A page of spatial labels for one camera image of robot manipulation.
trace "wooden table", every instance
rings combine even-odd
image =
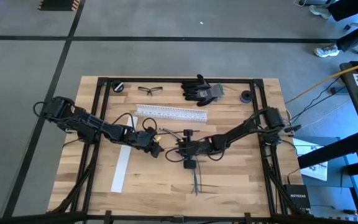
[[[98,77],[82,77],[75,100],[77,106],[91,110],[97,79]],[[266,78],[264,83],[268,105],[278,108],[282,116],[286,118],[278,79]],[[154,92],[154,96],[147,96],[146,92],[137,89],[138,86],[147,88],[163,86],[163,91]],[[193,139],[225,133],[253,113],[251,104],[243,104],[239,101],[240,93],[246,90],[245,86],[239,83],[225,83],[224,96],[219,101],[199,108],[195,105],[196,102],[184,100],[180,83],[125,83],[123,92],[111,91],[105,120],[111,123],[123,113],[133,114],[135,104],[202,109],[208,110],[207,123],[172,119],[156,119],[156,121],[160,128],[173,131],[200,130],[194,133]],[[100,114],[102,99],[103,96],[99,98],[99,109],[96,114]],[[136,127],[138,130],[142,129],[144,119],[139,118]],[[127,118],[122,118],[119,123],[126,124]],[[161,137],[162,147],[174,147],[173,136]],[[75,134],[68,134],[66,142],[75,139]],[[283,139],[292,142],[289,137],[283,137]],[[75,142],[63,149],[48,206],[49,210],[55,208],[74,186],[82,148],[82,142]],[[131,151],[122,193],[110,192],[120,148],[120,145],[112,144],[105,138],[101,140],[89,214],[104,215],[106,210],[111,210],[114,215],[241,217],[244,216],[244,212],[249,212],[252,217],[270,216],[256,134],[233,143],[218,162],[206,156],[198,156],[203,193],[197,196],[191,194],[192,172],[184,169],[181,162],[167,161],[164,153],[154,159],[150,154],[136,149]],[[287,175],[299,168],[295,150],[291,145],[283,143],[277,147],[277,154],[282,180],[285,183]],[[172,159],[180,159],[175,153],[170,156]],[[292,184],[301,184],[300,171],[291,174],[290,180]]]

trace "black tape roll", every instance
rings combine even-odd
[[[111,88],[114,92],[120,93],[124,90],[124,83],[120,80],[114,80],[111,84]]]
[[[243,91],[240,95],[240,101],[243,103],[249,103],[252,100],[252,93],[251,91]]]

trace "sneaker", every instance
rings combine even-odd
[[[316,48],[314,53],[319,57],[337,56],[339,54],[336,44],[330,44],[325,47]]]
[[[331,13],[328,11],[326,6],[309,6],[309,11],[316,16],[321,16],[324,19],[331,17]]]

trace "concrete floor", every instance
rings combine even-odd
[[[38,3],[0,0],[0,35],[67,35],[75,13],[40,12]],[[350,21],[358,17],[324,20],[311,15],[307,7],[293,5],[292,0],[92,0],[85,4],[75,35],[332,39],[344,35],[342,28]],[[45,97],[63,45],[62,41],[0,40],[0,215],[34,127],[32,105]],[[83,75],[201,73],[206,77],[279,78],[284,98],[289,100],[338,72],[340,63],[358,60],[353,52],[318,58],[312,53],[317,46],[75,41],[55,95],[74,98]],[[327,85],[289,104],[288,109],[299,113]],[[305,113],[299,123],[312,123],[348,100],[348,96],[334,96]],[[298,134],[343,138],[357,131],[357,115],[348,101]],[[45,212],[64,138],[65,133],[45,124],[15,215]]]

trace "yellow cable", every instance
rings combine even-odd
[[[348,69],[343,70],[343,71],[341,71],[341,72],[335,73],[334,75],[331,75],[330,77],[327,77],[327,78],[325,78],[323,81],[321,81],[321,82],[315,84],[314,86],[310,87],[309,89],[307,89],[307,90],[304,91],[303,93],[299,94],[298,96],[296,96],[296,97],[294,97],[294,98],[288,100],[287,102],[285,102],[285,104],[291,103],[292,101],[294,101],[294,100],[298,99],[299,97],[303,96],[305,93],[309,92],[310,90],[316,88],[317,86],[321,85],[322,83],[324,83],[324,82],[326,82],[326,81],[328,81],[328,80],[330,80],[330,79],[332,79],[332,78],[338,77],[338,76],[340,76],[340,75],[343,75],[343,74],[345,74],[345,73],[347,73],[347,72],[351,72],[351,71],[356,70],[356,69],[358,69],[358,66],[355,66],[355,67],[352,67],[352,68],[348,68]]]

